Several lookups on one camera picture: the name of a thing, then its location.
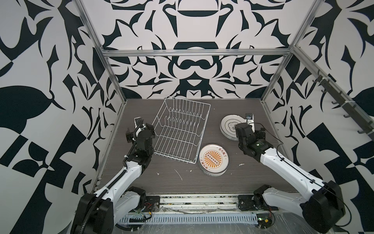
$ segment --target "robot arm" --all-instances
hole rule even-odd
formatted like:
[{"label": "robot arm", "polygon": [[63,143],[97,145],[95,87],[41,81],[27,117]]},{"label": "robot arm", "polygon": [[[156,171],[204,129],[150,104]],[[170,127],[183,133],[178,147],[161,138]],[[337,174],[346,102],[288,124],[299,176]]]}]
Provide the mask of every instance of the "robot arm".
[{"label": "robot arm", "polygon": [[71,234],[110,234],[118,221],[131,210],[141,210],[145,191],[130,184],[148,167],[153,154],[154,128],[135,119],[135,131],[126,135],[132,147],[123,168],[95,194],[85,194],[80,199],[73,220]]},{"label": "robot arm", "polygon": [[339,185],[333,181],[326,183],[285,158],[265,141],[263,128],[253,132],[250,125],[241,123],[235,126],[235,130],[239,148],[244,154],[270,167],[301,194],[301,197],[295,196],[263,185],[254,192],[254,200],[259,201],[255,206],[265,204],[293,212],[320,233],[327,233],[345,215]]}]

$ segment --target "white wire rack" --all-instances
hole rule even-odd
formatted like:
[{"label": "white wire rack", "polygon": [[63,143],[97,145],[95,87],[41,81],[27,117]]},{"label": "white wire rack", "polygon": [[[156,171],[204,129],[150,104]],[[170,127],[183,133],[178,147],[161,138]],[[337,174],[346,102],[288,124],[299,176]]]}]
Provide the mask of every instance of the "white wire rack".
[{"label": "white wire rack", "polygon": [[196,163],[209,110],[210,104],[167,97],[152,123],[154,153]]}]

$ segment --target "plate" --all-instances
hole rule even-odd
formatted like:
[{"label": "plate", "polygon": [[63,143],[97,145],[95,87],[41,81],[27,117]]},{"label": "plate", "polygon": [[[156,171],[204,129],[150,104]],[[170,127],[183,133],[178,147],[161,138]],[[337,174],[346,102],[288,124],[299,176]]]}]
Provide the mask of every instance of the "plate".
[{"label": "plate", "polygon": [[221,173],[215,173],[215,174],[213,174],[213,173],[209,173],[209,172],[207,172],[202,166],[201,166],[201,164],[200,164],[200,168],[201,168],[201,170],[204,172],[204,174],[206,174],[206,175],[209,175],[209,176],[220,176],[220,175],[222,175],[222,174],[224,174],[227,170],[224,170],[223,172],[221,172]]},{"label": "plate", "polygon": [[199,164],[208,174],[220,174],[228,168],[229,156],[219,145],[206,145],[200,150]]},{"label": "plate", "polygon": [[227,115],[221,121],[221,130],[224,135],[237,139],[235,125],[245,123],[246,120],[239,115]]},{"label": "plate", "polygon": [[238,138],[233,138],[233,137],[230,137],[230,136],[226,135],[226,134],[223,132],[221,126],[220,126],[220,130],[221,130],[221,133],[222,133],[226,138],[228,138],[228,139],[230,139],[230,140],[236,140],[236,141],[239,140]]}]

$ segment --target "white plate with gold rim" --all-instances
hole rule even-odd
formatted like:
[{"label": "white plate with gold rim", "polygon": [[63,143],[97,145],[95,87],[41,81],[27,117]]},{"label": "white plate with gold rim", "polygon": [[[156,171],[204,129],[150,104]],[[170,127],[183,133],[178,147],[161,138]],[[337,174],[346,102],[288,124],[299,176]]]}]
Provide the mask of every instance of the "white plate with gold rim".
[{"label": "white plate with gold rim", "polygon": [[200,150],[199,163],[205,171],[219,174],[228,168],[229,156],[221,146],[210,144]]},{"label": "white plate with gold rim", "polygon": [[203,169],[203,167],[201,166],[201,164],[200,164],[200,168],[204,172],[204,174],[209,175],[209,176],[220,176],[220,175],[223,175],[227,171],[227,170],[224,170],[221,173],[213,174],[213,173],[209,173],[205,169]]}]

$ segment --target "black and white wallpaper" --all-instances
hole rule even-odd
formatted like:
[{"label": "black and white wallpaper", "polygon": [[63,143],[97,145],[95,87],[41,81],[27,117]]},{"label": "black and white wallpaper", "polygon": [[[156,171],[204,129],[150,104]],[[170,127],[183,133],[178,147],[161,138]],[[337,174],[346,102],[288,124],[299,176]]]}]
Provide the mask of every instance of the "black and white wallpaper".
[{"label": "black and white wallpaper", "polygon": [[287,48],[313,0],[84,0],[104,49]]},{"label": "black and white wallpaper", "polygon": [[[304,50],[369,115],[374,116],[374,2],[326,0],[303,41]],[[325,181],[334,180],[349,212],[337,232],[374,232],[374,142],[315,77],[292,57],[266,103],[293,162]]]},{"label": "black and white wallpaper", "polygon": [[0,2],[1,233],[59,233],[121,100],[71,0]]},{"label": "black and white wallpaper", "polygon": [[260,98],[281,55],[112,57],[126,98]]},{"label": "black and white wallpaper", "polygon": [[372,0],[326,0],[299,46],[374,116]]}]

